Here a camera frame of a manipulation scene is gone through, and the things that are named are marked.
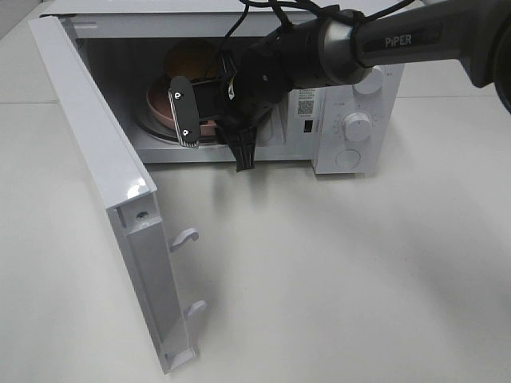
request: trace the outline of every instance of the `white table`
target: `white table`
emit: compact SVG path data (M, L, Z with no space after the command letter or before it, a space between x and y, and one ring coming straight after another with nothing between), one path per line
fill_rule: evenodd
M374 178L149 167L169 234L202 234L180 295L209 303L166 377L26 24L0 60L2 381L511 379L511 117L458 64L408 67Z
M41 2L41 0L2 0L0 2L0 38L3 38Z

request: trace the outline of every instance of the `black cable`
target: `black cable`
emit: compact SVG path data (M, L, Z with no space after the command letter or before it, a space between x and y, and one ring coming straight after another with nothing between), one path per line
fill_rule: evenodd
M347 16L345 14L340 14L339 12L334 12L329 9L321 8L316 3L314 3L312 0L295 0L295 2L287 2L287 1L280 1L280 0L267 0L266 2L255 2L252 0L239 0L239 1L245 5L244 12L241 14L240 18L234 24L234 26L232 26L232 28L225 34L224 38L218 45L215 54L209 60L206 71L204 72L204 77L208 76L208 72L209 72L211 66L213 65L213 62L216 60L218 53L221 51L225 42L231 37L231 35L236 31L236 29L241 25L243 20L247 17L248 11L251 6L253 6L255 8L272 8L273 11L275 12L275 15L279 18L283 28L289 28L292 26L291 21L289 20L289 18L285 14L285 12L282 10L282 7L285 7L285 8L292 8L292 9L298 9L298 10L308 10L309 12L313 13L317 17L333 18L334 20L336 20L338 22L341 22L348 26L353 26L353 27L355 27L355 29L358 29L358 27L361 24L372 22L374 20L377 20L379 18L382 18L382 17L392 14L394 12L397 12L398 10L408 6L415 0L402 0L397 4L394 4L393 6L390 6L384 10L380 10L379 12L376 12L375 14L372 14L369 16L364 16L361 12L357 11L354 13L353 17Z
M393 14L394 12L404 8L405 6L409 6L414 1L415 0L403 0L401 2L398 2L397 4L394 4L393 6L389 6L388 8L386 8L384 10L380 10L379 12L376 12L375 14L364 17L362 20L362 23L372 22L374 20L377 20L377 19L387 16L389 14Z
M318 8L320 8L320 6L318 6L315 2L311 0L295 0L295 1L300 4L309 4L311 6L317 6Z
M318 17L328 17L333 18L334 20L341 22L343 24L352 26L355 24L353 18L346 16L345 14L339 14L336 12L332 12L330 10L325 10L324 8L320 8L317 5L312 5L311 2L285 2L285 1L277 1L275 3L269 2L254 2L252 0L239 0L246 6L253 6L254 8L271 8L272 4L275 4L280 7L285 8L293 8L297 10L308 10L309 12L315 14Z
M380 10L379 12L372 14L370 16L364 16L363 18L354 19L352 17L346 16L345 14L340 14L338 12L333 12L331 10L327 10L325 8L319 7L317 4L313 3L311 0L296 0L296 2L287 2L287 1L272 1L272 2L255 2L252 0L239 0L244 5L253 6L255 8L272 8L272 5L277 5L285 8L293 8L298 10L308 10L318 17L329 17L334 20L346 24L348 26L355 26L358 23L367 23L372 22L378 18L382 18L383 16L387 16L396 12L405 6L408 6L415 0L403 0L393 6L390 6L384 10Z
M289 21L285 12L277 5L277 0L268 0L271 4L271 8L273 9L273 13L280 20L280 24L284 30L289 30L293 27L293 23Z
M224 38L222 39L222 41L220 42L220 44L216 47L216 52L215 54L213 54L213 56L209 59L209 63L208 63L208 66L206 67L206 71L204 72L204 78L207 78L208 77L208 73L209 73L209 70L211 69L211 66L213 65L213 62L215 62L216 60L216 57L218 56L218 53L220 53L220 51L222 50L222 48L224 47L225 45L225 42L232 36L232 34L234 33L235 30L238 29L238 27L241 25L241 23L243 22L243 20L247 17L248 15L248 10L250 9L250 6L248 4L245 4L245 9L243 11L243 13L241 14L240 18L238 19L238 21L234 24L234 26L231 27L231 29L225 34Z

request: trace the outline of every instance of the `microwave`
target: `microwave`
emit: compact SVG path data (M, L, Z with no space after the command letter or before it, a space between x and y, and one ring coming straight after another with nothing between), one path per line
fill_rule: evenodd
M152 110L149 91L164 72L168 52L193 38L217 45L240 8L235 0L57 0L30 22L166 373L196 356L194 339L206 302L187 307L180 302L171 253L199 233L187 228L167 237L145 164L234 158L214 136L198 148L180 146ZM301 10L287 14L294 23L314 17ZM271 11L254 10L226 48L237 59L278 25ZM258 127L255 165L304 160L316 174L373 174L402 70L403 65L377 66L357 85L291 91Z

